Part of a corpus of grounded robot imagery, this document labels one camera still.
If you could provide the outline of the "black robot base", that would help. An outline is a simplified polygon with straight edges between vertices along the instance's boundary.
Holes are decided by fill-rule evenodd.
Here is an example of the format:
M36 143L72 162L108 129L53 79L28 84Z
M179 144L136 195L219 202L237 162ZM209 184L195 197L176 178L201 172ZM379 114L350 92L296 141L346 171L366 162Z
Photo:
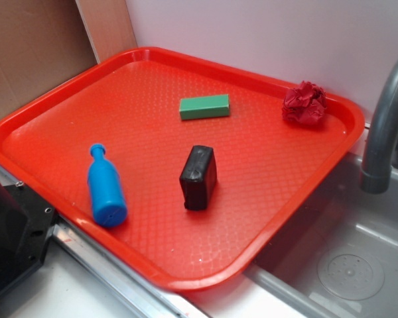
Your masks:
M0 297L44 264L56 218L29 186L0 183Z

